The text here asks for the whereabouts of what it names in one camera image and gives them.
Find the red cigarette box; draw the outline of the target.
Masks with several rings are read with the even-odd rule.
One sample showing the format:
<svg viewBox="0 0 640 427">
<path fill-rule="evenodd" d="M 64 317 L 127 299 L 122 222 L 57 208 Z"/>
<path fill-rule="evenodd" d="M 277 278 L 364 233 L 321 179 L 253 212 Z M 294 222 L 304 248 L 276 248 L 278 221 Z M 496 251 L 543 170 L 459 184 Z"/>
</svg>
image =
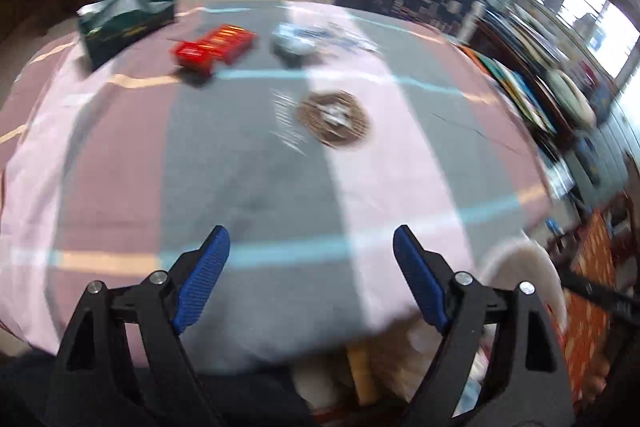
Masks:
<svg viewBox="0 0 640 427">
<path fill-rule="evenodd" d="M 178 66 L 210 76 L 218 63 L 232 65 L 254 46 L 256 40 L 253 31 L 224 24 L 198 40 L 179 41 L 171 49 L 171 55 Z"/>
</svg>

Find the green snack bag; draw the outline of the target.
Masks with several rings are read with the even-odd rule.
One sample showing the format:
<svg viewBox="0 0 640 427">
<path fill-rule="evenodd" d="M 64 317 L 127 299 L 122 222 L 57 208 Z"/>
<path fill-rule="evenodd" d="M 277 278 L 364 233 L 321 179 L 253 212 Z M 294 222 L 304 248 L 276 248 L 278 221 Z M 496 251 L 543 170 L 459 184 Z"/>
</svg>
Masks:
<svg viewBox="0 0 640 427">
<path fill-rule="evenodd" d="M 378 53 L 378 46 L 336 23 L 282 23 L 271 34 L 271 52 L 286 67 L 303 68 L 333 60 L 343 52 Z"/>
</svg>

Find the white trash bin with bag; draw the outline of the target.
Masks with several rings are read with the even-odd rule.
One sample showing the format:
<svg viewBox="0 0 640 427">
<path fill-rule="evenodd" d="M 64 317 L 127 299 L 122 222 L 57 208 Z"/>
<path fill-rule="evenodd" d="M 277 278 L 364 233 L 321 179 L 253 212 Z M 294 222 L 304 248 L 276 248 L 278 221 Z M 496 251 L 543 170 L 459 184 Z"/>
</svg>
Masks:
<svg viewBox="0 0 640 427">
<path fill-rule="evenodd" d="M 295 365 L 296 391 L 319 424 L 568 426 L 572 393 L 558 336 L 561 282 L 539 244 L 509 239 L 478 277 L 452 271 L 408 228 L 395 256 L 420 314 L 338 355 Z"/>
</svg>

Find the red patterned sofa cushion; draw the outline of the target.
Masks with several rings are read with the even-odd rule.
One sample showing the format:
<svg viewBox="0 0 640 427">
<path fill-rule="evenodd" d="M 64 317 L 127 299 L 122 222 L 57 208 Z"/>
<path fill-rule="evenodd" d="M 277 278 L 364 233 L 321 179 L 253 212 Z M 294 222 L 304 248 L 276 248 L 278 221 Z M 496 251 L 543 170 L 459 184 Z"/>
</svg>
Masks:
<svg viewBox="0 0 640 427">
<path fill-rule="evenodd" d="M 620 254 L 608 215 L 595 211 L 578 231 L 577 255 L 572 270 L 590 281 L 615 288 Z M 570 375 L 573 402 L 581 409 L 606 386 L 606 377 L 620 350 L 613 315 L 571 291 L 565 291 L 567 329 L 562 349 Z"/>
</svg>

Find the green round cushion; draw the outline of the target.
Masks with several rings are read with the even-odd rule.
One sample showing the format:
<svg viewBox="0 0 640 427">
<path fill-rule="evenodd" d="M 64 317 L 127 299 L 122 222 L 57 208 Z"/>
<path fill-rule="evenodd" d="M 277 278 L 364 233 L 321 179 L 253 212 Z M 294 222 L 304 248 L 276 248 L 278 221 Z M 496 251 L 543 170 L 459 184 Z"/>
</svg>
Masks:
<svg viewBox="0 0 640 427">
<path fill-rule="evenodd" d="M 587 98 L 565 72 L 559 69 L 548 69 L 546 83 L 565 114 L 578 128 L 594 129 L 596 127 L 597 117 Z"/>
</svg>

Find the striped plaid tablecloth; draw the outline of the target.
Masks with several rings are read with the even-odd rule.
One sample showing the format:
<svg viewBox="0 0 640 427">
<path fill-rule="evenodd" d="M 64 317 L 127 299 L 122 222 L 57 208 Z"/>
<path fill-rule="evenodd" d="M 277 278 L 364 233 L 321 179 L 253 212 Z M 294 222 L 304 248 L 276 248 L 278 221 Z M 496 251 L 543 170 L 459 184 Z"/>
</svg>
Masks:
<svg viewBox="0 0 640 427">
<path fill-rule="evenodd" d="M 288 68 L 282 23 L 336 23 L 378 53 Z M 254 46 L 210 76 L 176 64 L 179 41 L 224 24 Z M 138 283 L 222 225 L 229 260 L 182 341 L 200 371 L 241 372 L 416 312 L 399 225 L 475 272 L 550 204 L 524 124 L 435 28 L 317 3 L 195 8 L 94 72 L 70 34 L 1 112 L 1 324 L 55 351 L 89 282 Z"/>
</svg>

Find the colourful children's book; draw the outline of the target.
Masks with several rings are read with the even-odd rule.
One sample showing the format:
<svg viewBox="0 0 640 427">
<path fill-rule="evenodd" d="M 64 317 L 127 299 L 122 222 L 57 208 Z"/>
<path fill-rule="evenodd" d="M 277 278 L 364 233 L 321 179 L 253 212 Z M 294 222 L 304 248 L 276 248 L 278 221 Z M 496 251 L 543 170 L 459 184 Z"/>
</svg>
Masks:
<svg viewBox="0 0 640 427">
<path fill-rule="evenodd" d="M 555 127 L 551 120 L 517 72 L 512 72 L 494 58 L 487 57 L 468 46 L 458 44 L 458 49 L 480 70 L 495 80 L 499 89 L 516 107 L 527 124 L 548 135 L 555 135 Z"/>
</svg>

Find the green tissue box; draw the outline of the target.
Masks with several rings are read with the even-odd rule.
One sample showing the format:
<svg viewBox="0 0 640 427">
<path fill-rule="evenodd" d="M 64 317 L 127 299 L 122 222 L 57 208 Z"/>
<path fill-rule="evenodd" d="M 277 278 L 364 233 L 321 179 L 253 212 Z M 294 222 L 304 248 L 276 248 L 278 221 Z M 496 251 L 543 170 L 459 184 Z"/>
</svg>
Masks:
<svg viewBox="0 0 640 427">
<path fill-rule="evenodd" d="M 172 24 L 176 0 L 96 0 L 76 12 L 80 40 L 94 72 L 151 32 Z"/>
</svg>

